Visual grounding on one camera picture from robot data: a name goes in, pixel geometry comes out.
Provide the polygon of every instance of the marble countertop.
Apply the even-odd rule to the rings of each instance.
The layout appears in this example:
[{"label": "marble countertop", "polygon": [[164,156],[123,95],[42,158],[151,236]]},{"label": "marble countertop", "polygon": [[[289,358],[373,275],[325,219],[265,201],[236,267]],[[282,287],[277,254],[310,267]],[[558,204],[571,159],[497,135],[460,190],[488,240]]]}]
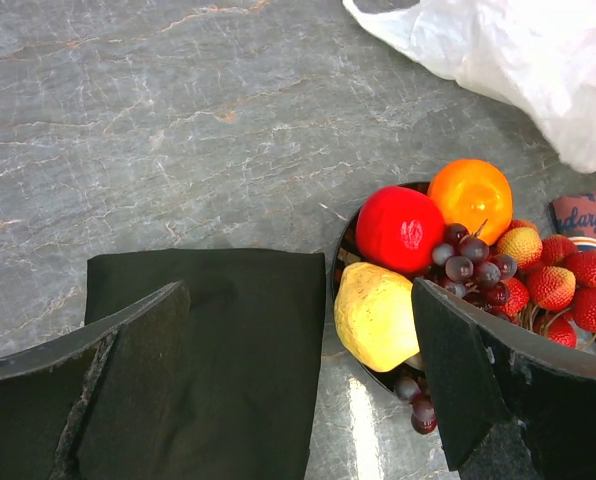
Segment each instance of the marble countertop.
[{"label": "marble countertop", "polygon": [[[94,255],[331,261],[372,191],[459,157],[498,165],[544,233],[550,199],[596,188],[520,111],[403,58],[340,0],[0,1],[0,356],[80,326]],[[457,477],[331,315],[322,355],[307,479]]]}]

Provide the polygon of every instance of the orange fruit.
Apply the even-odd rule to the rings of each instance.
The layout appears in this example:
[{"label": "orange fruit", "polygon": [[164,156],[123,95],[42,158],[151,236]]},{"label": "orange fruit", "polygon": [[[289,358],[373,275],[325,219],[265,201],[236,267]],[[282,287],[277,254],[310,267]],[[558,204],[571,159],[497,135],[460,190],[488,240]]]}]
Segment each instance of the orange fruit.
[{"label": "orange fruit", "polygon": [[429,185],[427,195],[442,212],[445,223],[460,223],[488,245],[507,230],[513,218],[511,187],[505,175],[489,162],[461,158],[444,167]]}]

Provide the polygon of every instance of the bowl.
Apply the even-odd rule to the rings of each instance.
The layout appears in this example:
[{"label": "bowl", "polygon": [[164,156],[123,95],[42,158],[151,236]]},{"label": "bowl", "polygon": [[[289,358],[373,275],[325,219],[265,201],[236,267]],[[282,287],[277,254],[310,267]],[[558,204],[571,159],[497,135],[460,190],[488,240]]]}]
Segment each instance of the bowl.
[{"label": "bowl", "polygon": [[[429,188],[429,182],[403,183],[399,186],[410,188],[412,190],[416,190],[417,192],[426,194],[427,189]],[[352,263],[365,261],[362,254],[358,250],[358,247],[356,246],[356,224],[358,223],[359,213],[360,208],[356,211],[353,217],[351,217],[349,222],[347,222],[347,225],[345,226],[345,229],[338,240],[338,244],[336,245],[331,274],[331,294],[334,301],[338,295],[340,279],[342,278],[343,270]],[[394,392],[394,383],[403,374],[414,378],[419,383],[425,383],[425,374],[420,354],[414,355],[389,372],[375,372],[362,363],[360,363],[360,365],[369,373],[371,377],[373,377],[374,380],[376,380],[391,393]]]}]

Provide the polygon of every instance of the plastic bag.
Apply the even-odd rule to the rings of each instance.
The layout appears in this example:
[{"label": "plastic bag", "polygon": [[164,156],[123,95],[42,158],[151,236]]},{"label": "plastic bag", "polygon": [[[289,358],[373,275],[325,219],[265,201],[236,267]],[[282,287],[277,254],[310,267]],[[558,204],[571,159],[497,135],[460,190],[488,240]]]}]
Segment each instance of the plastic bag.
[{"label": "plastic bag", "polygon": [[362,28],[439,77],[522,109],[579,172],[596,171],[596,0],[421,0]]}]

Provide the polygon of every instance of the yellow object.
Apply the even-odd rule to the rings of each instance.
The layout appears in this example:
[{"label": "yellow object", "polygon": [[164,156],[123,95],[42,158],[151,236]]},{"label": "yellow object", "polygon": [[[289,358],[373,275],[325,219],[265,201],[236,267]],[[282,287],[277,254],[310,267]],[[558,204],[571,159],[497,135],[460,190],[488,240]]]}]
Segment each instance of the yellow object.
[{"label": "yellow object", "polygon": [[336,331],[345,348],[376,372],[393,370],[420,351],[412,288],[402,275],[366,262],[343,271],[334,304]]},{"label": "yellow object", "polygon": [[505,175],[494,165],[462,158],[445,166],[433,178],[427,195],[442,212],[445,223],[460,223],[493,245],[511,223],[513,198]]}]

